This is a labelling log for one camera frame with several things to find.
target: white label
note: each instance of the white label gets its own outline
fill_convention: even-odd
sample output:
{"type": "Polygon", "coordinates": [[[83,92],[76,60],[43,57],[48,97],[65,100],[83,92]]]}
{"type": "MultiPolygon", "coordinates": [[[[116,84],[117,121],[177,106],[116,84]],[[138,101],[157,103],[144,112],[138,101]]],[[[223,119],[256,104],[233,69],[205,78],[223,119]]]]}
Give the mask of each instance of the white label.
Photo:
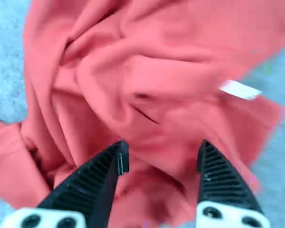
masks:
{"type": "Polygon", "coordinates": [[[220,88],[225,93],[231,94],[233,96],[237,96],[246,100],[255,99],[259,96],[262,92],[251,88],[247,85],[239,83],[237,81],[228,80],[226,84],[220,88]]]}

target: gray carpet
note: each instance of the gray carpet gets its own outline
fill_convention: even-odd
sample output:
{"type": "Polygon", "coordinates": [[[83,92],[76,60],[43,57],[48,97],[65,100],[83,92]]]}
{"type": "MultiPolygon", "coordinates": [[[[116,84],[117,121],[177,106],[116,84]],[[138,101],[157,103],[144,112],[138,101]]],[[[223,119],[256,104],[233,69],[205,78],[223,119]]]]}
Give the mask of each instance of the gray carpet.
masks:
{"type": "MultiPolygon", "coordinates": [[[[0,119],[6,122],[26,116],[21,31],[29,2],[0,0],[0,119]]],[[[245,83],[285,106],[285,50],[256,69],[245,83]]],[[[252,170],[262,182],[258,199],[272,228],[285,228],[285,120],[252,170]]],[[[11,211],[0,200],[0,221],[11,211]]]]}

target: red fabric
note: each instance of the red fabric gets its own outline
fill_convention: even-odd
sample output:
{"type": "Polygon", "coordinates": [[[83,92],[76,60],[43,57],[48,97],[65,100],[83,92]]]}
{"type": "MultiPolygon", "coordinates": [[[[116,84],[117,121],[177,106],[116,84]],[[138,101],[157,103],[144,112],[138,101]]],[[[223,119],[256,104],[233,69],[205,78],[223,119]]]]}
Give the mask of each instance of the red fabric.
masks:
{"type": "Polygon", "coordinates": [[[282,109],[219,87],[285,46],[285,0],[33,0],[24,29],[28,116],[0,123],[0,197],[36,206],[118,139],[130,144],[110,227],[194,219],[207,138],[247,169],[282,109]]]}

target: red cloth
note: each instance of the red cloth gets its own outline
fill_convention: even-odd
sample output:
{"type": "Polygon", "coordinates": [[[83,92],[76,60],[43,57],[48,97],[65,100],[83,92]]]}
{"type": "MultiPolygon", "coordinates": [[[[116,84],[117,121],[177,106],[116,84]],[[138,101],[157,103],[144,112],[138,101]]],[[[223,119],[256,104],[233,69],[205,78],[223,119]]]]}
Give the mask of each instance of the red cloth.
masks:
{"type": "Polygon", "coordinates": [[[194,219],[204,138],[256,190],[247,165],[282,110],[219,87],[284,46],[285,0],[33,0],[28,116],[0,123],[0,197],[36,206],[118,139],[130,144],[131,164],[110,227],[194,219]]]}

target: screw hole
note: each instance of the screw hole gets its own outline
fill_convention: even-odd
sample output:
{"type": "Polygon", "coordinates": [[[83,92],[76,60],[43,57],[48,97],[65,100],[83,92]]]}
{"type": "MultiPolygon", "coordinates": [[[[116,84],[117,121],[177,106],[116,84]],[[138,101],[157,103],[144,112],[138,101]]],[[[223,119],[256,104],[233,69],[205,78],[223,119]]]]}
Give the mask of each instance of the screw hole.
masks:
{"type": "Polygon", "coordinates": [[[75,219],[67,217],[58,223],[57,228],[75,228],[75,225],[76,225],[75,219]]]}
{"type": "Polygon", "coordinates": [[[257,227],[257,228],[261,228],[262,227],[261,223],[258,220],[256,220],[255,218],[252,218],[252,217],[244,217],[242,219],[242,222],[244,224],[250,225],[252,227],[257,227]]]}
{"type": "Polygon", "coordinates": [[[213,207],[207,207],[203,210],[203,214],[207,217],[214,218],[214,219],[221,219],[222,214],[219,210],[213,208],[213,207]]]}
{"type": "Polygon", "coordinates": [[[41,217],[39,215],[30,215],[23,220],[21,228],[35,228],[38,226],[40,220],[41,217]]]}

